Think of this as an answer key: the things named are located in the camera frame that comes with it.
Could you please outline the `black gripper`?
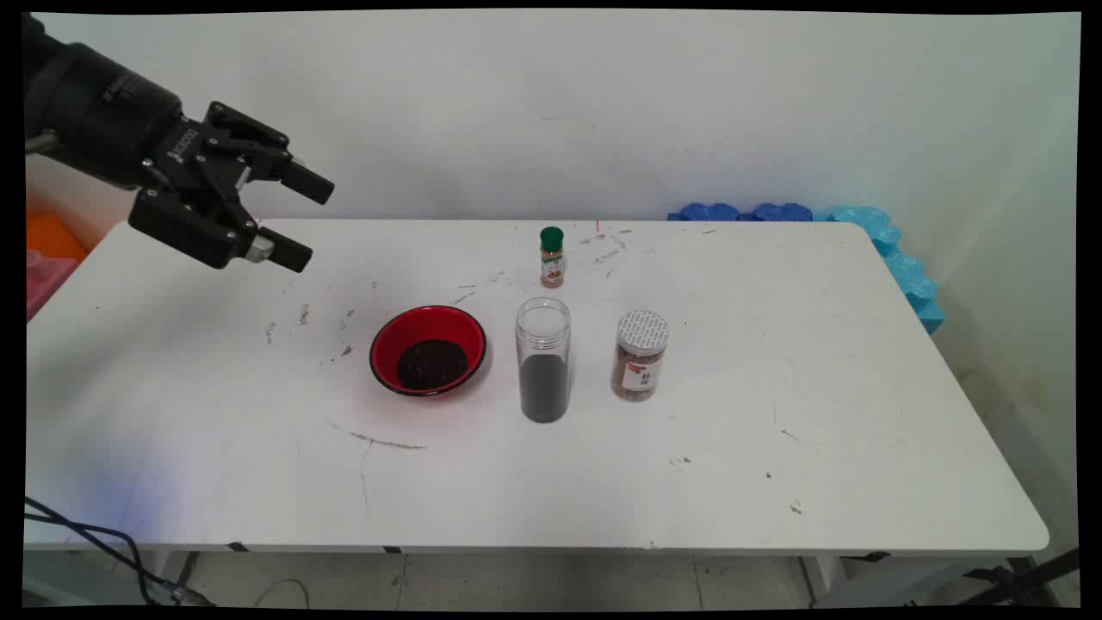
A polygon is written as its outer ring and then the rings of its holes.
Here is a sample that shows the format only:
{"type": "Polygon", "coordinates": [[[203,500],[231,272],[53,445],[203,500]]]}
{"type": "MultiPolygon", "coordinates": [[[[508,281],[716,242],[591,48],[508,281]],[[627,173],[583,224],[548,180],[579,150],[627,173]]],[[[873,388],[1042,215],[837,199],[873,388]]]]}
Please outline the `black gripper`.
{"type": "Polygon", "coordinates": [[[282,131],[223,102],[186,115],[177,94],[53,39],[36,17],[24,20],[24,133],[54,139],[45,154],[60,164],[132,191],[130,227],[214,270],[241,259],[302,272],[313,258],[245,213],[233,185],[244,164],[249,182],[279,182],[322,205],[335,189],[292,156],[282,131]]]}

